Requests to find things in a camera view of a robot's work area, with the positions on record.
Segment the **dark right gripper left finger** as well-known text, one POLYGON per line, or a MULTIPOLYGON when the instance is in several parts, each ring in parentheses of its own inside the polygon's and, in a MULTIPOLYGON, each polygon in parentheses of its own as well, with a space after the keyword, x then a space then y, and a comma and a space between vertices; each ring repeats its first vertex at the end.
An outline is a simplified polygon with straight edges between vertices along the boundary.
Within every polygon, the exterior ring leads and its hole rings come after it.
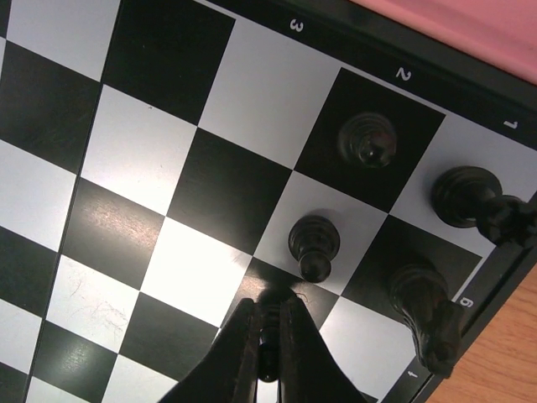
POLYGON ((258 379, 260 309, 242 299, 207 355, 162 402, 254 402, 258 379))

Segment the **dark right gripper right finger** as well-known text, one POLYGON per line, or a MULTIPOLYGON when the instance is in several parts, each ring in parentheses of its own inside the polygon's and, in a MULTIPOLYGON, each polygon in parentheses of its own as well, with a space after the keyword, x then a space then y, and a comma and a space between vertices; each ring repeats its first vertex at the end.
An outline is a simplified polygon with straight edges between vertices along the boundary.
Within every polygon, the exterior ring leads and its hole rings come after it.
POLYGON ((279 401, 364 402, 345 376, 297 296, 280 305, 279 401))

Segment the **black chess piece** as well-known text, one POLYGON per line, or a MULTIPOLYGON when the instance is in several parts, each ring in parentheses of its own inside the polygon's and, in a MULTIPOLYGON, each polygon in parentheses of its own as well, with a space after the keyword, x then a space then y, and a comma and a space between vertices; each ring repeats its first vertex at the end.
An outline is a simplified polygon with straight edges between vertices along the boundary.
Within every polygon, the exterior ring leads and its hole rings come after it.
POLYGON ((262 326, 258 345, 258 379, 271 383, 279 377, 280 306, 294 292, 290 288, 268 288, 258 296, 262 326))
POLYGON ((331 261, 340 244, 335 225, 323 216, 304 216, 289 231, 289 251, 299 265, 301 277, 310 283, 318 284, 329 277, 331 261))
POLYGON ((388 296, 412 333, 420 364, 433 375, 450 377, 465 311, 448 297, 445 278, 432 264, 407 264, 389 277, 388 296))
POLYGON ((380 113, 359 113, 339 130, 337 150, 348 164, 365 169, 388 166, 397 152, 398 137, 393 124, 380 113))
POLYGON ((503 193, 499 179, 477 166, 447 170, 434 182, 431 206, 454 228, 476 228, 491 243, 536 246, 536 206, 503 193))

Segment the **black white chessboard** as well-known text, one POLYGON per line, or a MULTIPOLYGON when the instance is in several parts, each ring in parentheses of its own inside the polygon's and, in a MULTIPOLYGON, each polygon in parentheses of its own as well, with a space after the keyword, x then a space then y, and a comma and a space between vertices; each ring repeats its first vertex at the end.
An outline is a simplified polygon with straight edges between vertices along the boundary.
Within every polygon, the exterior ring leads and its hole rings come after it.
POLYGON ((465 165, 535 200, 535 86, 348 1, 2 2, 2 401, 155 402, 268 288, 368 401, 425 401, 391 274, 429 260, 470 344, 536 258, 438 218, 465 165), (337 150, 365 112, 380 169, 337 150), (341 238, 318 284, 288 248, 313 214, 341 238))

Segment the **pink plastic tray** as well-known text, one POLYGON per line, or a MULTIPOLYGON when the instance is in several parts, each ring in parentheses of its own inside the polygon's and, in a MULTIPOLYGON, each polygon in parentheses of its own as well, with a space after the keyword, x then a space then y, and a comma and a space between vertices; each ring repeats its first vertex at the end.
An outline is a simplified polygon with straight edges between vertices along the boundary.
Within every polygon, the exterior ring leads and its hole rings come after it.
POLYGON ((536 83, 535 1, 362 0, 358 4, 536 83))

